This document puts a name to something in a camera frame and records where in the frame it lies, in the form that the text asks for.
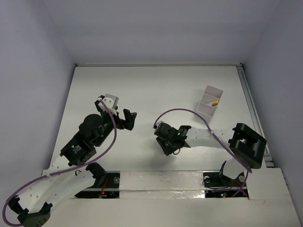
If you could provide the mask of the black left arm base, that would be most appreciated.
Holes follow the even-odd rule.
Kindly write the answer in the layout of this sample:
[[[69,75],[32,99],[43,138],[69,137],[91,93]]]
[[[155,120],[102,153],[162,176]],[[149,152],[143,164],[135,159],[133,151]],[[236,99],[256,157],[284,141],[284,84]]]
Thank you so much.
[[[100,186],[91,186],[75,195],[78,199],[118,199],[120,190],[120,172],[107,173]]]

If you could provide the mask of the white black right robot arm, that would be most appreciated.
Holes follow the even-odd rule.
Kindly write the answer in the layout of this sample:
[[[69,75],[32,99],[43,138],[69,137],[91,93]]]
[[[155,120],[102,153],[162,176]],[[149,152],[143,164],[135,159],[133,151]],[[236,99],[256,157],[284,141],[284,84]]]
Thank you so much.
[[[178,129],[160,122],[154,127],[156,141],[166,156],[182,148],[223,148],[231,159],[221,165],[217,179],[230,185],[246,170],[260,169],[267,141],[244,123],[237,123],[231,130],[200,129],[182,125]]]

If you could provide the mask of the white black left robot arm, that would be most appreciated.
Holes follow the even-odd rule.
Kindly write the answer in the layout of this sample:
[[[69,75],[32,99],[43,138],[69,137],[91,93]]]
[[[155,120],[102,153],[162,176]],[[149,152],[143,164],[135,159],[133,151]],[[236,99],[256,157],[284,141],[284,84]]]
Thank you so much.
[[[101,186],[106,178],[105,169],[97,163],[96,148],[111,132],[134,128],[136,112],[124,109],[124,119],[117,112],[116,100],[101,96],[95,102],[98,114],[86,116],[78,132],[61,149],[57,159],[45,175],[18,189],[5,203],[18,216],[19,227],[41,227],[52,212],[64,201],[82,190]]]

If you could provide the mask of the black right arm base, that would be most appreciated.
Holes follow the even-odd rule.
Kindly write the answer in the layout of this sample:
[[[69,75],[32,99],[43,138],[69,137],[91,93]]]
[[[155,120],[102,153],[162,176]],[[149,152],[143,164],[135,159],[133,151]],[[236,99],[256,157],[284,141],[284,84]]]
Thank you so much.
[[[209,189],[225,189],[237,186],[239,177],[245,177],[243,171],[237,174],[236,178],[232,179],[223,175],[223,169],[227,161],[224,161],[219,172],[204,172],[202,184]]]

